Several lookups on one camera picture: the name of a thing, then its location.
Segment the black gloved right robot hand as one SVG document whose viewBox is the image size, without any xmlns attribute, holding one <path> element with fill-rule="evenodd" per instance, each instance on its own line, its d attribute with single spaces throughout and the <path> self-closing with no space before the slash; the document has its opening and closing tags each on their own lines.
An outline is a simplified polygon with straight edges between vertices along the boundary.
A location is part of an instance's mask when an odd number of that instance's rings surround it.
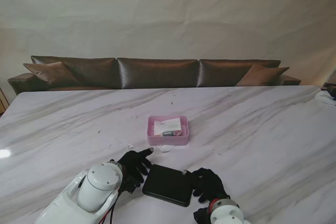
<svg viewBox="0 0 336 224">
<path fill-rule="evenodd" d="M 193 188 L 193 196 L 198 197 L 199 203 L 207 201 L 213 202 L 218 199 L 230 199 L 224 189 L 224 185 L 220 177 L 211 169 L 200 168 L 193 172 L 184 171 Z"/>
</svg>

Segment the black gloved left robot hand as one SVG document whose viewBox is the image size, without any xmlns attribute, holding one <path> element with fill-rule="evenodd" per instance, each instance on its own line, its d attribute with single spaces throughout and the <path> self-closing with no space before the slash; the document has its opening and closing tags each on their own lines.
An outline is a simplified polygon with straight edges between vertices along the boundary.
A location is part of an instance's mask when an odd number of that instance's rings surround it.
<svg viewBox="0 0 336 224">
<path fill-rule="evenodd" d="M 140 184 L 144 182 L 143 176 L 147 176 L 152 167 L 152 163 L 148 160 L 154 152 L 154 148 L 150 147 L 140 152 L 128 151 L 118 161 L 128 176 L 134 178 Z"/>
</svg>

